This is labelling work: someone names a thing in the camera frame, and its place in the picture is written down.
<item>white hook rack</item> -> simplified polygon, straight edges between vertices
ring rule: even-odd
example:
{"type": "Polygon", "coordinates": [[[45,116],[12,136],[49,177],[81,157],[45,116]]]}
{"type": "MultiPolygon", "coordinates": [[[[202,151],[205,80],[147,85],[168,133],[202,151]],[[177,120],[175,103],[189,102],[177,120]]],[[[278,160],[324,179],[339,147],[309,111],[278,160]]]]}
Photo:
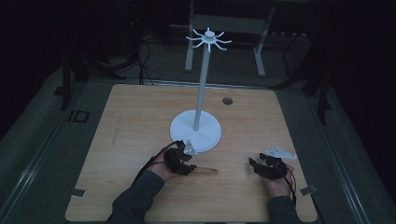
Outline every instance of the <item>white hook rack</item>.
{"type": "Polygon", "coordinates": [[[199,34],[198,32],[196,32],[195,30],[193,30],[195,32],[196,35],[200,36],[198,38],[190,38],[188,36],[186,36],[186,38],[188,38],[189,40],[195,41],[195,40],[201,40],[201,43],[192,46],[193,48],[198,48],[203,44],[207,44],[207,49],[209,50],[209,53],[211,52],[211,45],[214,44],[216,45],[216,47],[218,47],[221,50],[227,50],[225,48],[222,48],[221,46],[219,46],[219,44],[217,42],[220,42],[222,44],[228,44],[231,43],[231,40],[219,40],[218,37],[221,37],[222,35],[224,35],[224,32],[221,32],[221,34],[219,35],[215,35],[215,33],[213,31],[209,30],[209,27],[207,27],[207,30],[205,31],[204,35],[199,34]]]}

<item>metal frame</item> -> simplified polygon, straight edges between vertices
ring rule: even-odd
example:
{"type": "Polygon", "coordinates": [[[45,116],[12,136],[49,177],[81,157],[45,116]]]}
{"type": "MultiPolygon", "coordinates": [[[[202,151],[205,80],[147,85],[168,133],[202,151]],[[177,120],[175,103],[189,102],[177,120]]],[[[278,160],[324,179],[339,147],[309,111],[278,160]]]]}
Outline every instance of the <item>metal frame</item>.
{"type": "MultiPolygon", "coordinates": [[[[207,16],[201,14],[194,14],[194,0],[191,0],[189,37],[193,38],[193,29],[205,30],[207,27],[209,27],[212,31],[237,32],[244,34],[260,35],[260,42],[257,47],[253,48],[253,54],[256,61],[258,76],[264,77],[265,70],[262,62],[262,48],[264,46],[265,38],[268,35],[268,30],[271,20],[274,16],[274,12],[275,7],[272,6],[266,20],[207,16]]],[[[186,72],[190,72],[192,70],[193,54],[194,49],[192,47],[192,41],[190,40],[187,48],[186,65],[184,68],[186,72]]]]}

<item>table leg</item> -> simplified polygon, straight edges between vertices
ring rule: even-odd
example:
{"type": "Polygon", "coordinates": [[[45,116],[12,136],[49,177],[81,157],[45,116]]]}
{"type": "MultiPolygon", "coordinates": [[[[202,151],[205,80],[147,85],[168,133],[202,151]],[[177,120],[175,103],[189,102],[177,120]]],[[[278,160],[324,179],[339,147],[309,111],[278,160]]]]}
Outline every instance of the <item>table leg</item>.
{"type": "MultiPolygon", "coordinates": [[[[194,29],[194,0],[190,0],[190,30],[189,37],[193,38],[194,29]]],[[[189,46],[187,47],[186,65],[184,70],[190,72],[192,70],[192,59],[194,56],[194,49],[192,48],[192,40],[189,40],[189,46]]]]}
{"type": "Polygon", "coordinates": [[[262,33],[260,38],[260,43],[257,47],[253,49],[254,58],[256,60],[257,72],[259,77],[265,77],[264,65],[262,63],[262,47],[264,46],[265,38],[268,35],[268,30],[270,28],[271,19],[274,16],[275,7],[271,7],[270,12],[268,14],[267,20],[262,27],[262,33]]]}

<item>person's arm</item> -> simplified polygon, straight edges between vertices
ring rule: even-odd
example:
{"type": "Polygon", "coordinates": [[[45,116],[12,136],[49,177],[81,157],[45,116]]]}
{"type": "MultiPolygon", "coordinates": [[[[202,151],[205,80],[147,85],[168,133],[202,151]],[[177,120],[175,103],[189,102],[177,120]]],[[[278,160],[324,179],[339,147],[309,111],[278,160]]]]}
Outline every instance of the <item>person's arm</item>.
{"type": "MultiPolygon", "coordinates": [[[[293,167],[288,166],[290,169],[286,175],[286,178],[292,184],[291,172],[293,167]]],[[[280,179],[267,179],[262,178],[267,189],[271,200],[268,202],[268,213],[270,221],[273,224],[294,224],[303,223],[294,208],[294,204],[290,198],[290,187],[284,178],[280,179]]]]}
{"type": "Polygon", "coordinates": [[[113,203],[113,212],[107,223],[145,223],[145,214],[152,206],[154,197],[165,182],[178,175],[170,172],[163,161],[163,154],[125,190],[113,203]]]}

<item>black clip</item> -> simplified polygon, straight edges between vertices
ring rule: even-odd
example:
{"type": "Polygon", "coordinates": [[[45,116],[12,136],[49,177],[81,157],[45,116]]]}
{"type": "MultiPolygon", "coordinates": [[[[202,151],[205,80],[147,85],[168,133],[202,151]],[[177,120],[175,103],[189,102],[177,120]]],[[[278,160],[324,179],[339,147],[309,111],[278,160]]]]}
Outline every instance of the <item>black clip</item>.
{"type": "Polygon", "coordinates": [[[78,110],[72,111],[70,114],[69,120],[67,122],[79,122],[79,123],[85,123],[87,122],[88,118],[90,117],[90,112],[88,111],[82,111],[78,110]]]}
{"type": "Polygon", "coordinates": [[[307,195],[307,194],[312,194],[314,192],[316,192],[318,189],[315,188],[313,185],[308,186],[304,189],[300,189],[301,194],[303,194],[303,196],[307,195]]]}

